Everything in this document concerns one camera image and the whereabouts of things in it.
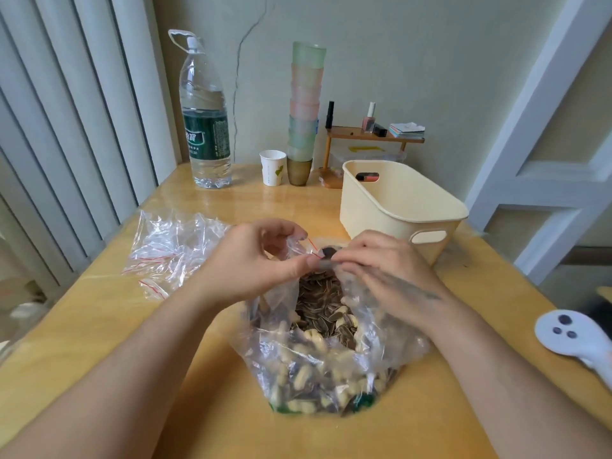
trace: water bottle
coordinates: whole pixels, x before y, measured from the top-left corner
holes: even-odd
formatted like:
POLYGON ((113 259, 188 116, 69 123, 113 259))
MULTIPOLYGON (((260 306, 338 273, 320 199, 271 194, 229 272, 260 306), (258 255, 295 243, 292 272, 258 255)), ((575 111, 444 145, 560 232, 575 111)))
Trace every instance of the water bottle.
POLYGON ((221 80, 194 33, 170 29, 168 35, 188 55, 180 70, 179 96, 193 180, 203 188, 222 188, 231 184, 231 162, 221 80), (175 35, 187 37, 188 49, 175 35))

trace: white controller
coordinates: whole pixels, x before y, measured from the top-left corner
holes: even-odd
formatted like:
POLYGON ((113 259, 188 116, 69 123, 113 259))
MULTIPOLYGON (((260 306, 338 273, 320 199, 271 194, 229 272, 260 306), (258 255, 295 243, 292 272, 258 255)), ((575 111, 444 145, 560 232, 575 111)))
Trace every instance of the white controller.
POLYGON ((612 390, 612 340, 593 319, 576 311, 550 311, 535 323, 535 335, 550 351, 579 358, 612 390))

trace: small wooden rack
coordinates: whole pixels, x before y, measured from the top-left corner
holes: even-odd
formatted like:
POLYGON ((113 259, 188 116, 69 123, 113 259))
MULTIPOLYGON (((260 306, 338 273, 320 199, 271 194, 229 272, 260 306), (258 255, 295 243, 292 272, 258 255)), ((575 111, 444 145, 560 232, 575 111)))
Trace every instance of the small wooden rack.
POLYGON ((341 138, 346 140, 371 140, 379 142, 395 142, 401 143, 400 151, 404 151, 406 143, 424 143, 425 137, 395 137, 391 132, 387 132, 384 137, 379 137, 374 133, 365 133, 359 127, 338 127, 332 126, 331 129, 327 129, 327 143, 325 144, 325 157, 323 159, 323 167, 319 169, 321 178, 323 179, 323 185, 326 188, 342 188, 342 178, 336 177, 336 175, 328 169, 329 164, 329 151, 332 146, 332 138, 341 138))

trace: vertical blinds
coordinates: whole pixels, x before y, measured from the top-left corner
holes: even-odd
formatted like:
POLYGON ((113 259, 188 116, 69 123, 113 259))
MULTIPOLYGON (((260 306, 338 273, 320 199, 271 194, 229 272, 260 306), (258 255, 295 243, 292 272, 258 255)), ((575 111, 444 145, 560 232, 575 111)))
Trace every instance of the vertical blinds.
POLYGON ((0 0, 0 57, 0 233, 50 295, 180 158, 151 0, 0 0))

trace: storage basket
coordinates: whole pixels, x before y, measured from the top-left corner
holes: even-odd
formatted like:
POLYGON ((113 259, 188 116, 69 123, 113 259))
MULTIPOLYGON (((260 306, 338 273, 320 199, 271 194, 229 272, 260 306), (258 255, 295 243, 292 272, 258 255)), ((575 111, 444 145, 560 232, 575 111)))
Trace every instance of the storage basket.
POLYGON ((413 243, 430 263, 436 261, 468 208, 425 176, 394 161, 347 161, 340 222, 351 238, 378 230, 413 243), (359 182, 358 174, 378 174, 359 182))

